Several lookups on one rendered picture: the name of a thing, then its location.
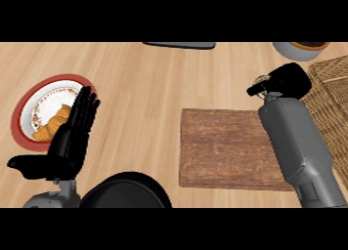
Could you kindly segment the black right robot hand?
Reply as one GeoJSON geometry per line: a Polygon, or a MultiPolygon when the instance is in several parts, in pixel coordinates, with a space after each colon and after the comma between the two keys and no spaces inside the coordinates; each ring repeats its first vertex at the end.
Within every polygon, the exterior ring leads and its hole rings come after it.
{"type": "Polygon", "coordinates": [[[250,96],[278,92],[282,98],[300,100],[312,89],[312,81],[301,67],[290,62],[276,68],[267,75],[261,75],[247,89],[250,96]]]}

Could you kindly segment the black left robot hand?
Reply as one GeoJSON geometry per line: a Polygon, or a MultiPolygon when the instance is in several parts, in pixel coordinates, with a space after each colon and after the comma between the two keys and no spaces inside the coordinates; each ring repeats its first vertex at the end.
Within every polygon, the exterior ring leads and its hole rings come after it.
{"type": "Polygon", "coordinates": [[[7,166],[20,171],[28,180],[73,180],[84,165],[88,132],[100,101],[90,86],[82,87],[71,115],[54,134],[45,154],[17,155],[7,166]]]}

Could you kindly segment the wicker basket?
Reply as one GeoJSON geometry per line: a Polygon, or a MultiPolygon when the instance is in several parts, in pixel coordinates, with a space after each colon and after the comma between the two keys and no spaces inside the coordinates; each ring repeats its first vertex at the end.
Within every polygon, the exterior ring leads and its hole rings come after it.
{"type": "Polygon", "coordinates": [[[301,98],[348,190],[348,56],[309,66],[312,90],[301,98]]]}

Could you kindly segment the brown wooden cutting board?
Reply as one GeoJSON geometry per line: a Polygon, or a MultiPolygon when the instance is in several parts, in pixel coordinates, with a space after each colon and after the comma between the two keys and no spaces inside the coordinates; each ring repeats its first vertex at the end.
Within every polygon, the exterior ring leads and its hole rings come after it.
{"type": "Polygon", "coordinates": [[[182,110],[179,185],[293,191],[254,110],[182,110]]]}

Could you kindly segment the croissant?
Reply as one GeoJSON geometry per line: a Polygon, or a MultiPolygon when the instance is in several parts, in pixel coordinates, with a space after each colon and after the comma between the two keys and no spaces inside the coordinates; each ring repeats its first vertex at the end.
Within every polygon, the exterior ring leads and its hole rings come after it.
{"type": "Polygon", "coordinates": [[[47,124],[41,126],[38,130],[31,134],[32,138],[38,142],[51,141],[60,125],[68,121],[71,109],[72,108],[66,104],[63,104],[54,116],[48,119],[47,124]]]}

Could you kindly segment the grey pot with brown contents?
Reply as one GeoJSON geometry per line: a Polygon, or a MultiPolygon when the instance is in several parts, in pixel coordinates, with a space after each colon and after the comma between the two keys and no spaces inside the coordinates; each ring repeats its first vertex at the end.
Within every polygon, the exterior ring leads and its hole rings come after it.
{"type": "Polygon", "coordinates": [[[275,51],[291,61],[307,62],[322,52],[328,42],[273,42],[275,51]]]}

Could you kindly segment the red-rimmed floral plate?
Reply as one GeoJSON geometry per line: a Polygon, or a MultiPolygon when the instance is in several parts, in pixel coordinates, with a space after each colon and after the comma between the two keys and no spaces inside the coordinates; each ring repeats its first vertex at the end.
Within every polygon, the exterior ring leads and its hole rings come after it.
{"type": "Polygon", "coordinates": [[[59,74],[36,83],[22,96],[11,115],[11,136],[17,145],[31,151],[47,151],[50,142],[38,142],[31,134],[47,124],[62,105],[72,106],[90,81],[76,74],[59,74]]]}

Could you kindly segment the black round pan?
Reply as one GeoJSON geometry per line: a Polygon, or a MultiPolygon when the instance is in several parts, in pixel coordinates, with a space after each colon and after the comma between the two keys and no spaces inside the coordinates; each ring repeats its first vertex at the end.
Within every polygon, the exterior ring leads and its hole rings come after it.
{"type": "Polygon", "coordinates": [[[112,175],[85,194],[81,208],[170,208],[158,181],[140,172],[112,175]]]}

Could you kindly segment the dark grey flat object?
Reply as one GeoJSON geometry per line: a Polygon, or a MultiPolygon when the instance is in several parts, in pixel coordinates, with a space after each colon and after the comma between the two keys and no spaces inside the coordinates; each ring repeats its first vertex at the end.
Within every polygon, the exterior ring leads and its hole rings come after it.
{"type": "Polygon", "coordinates": [[[143,44],[156,47],[210,50],[216,46],[216,42],[143,42],[143,44]]]}

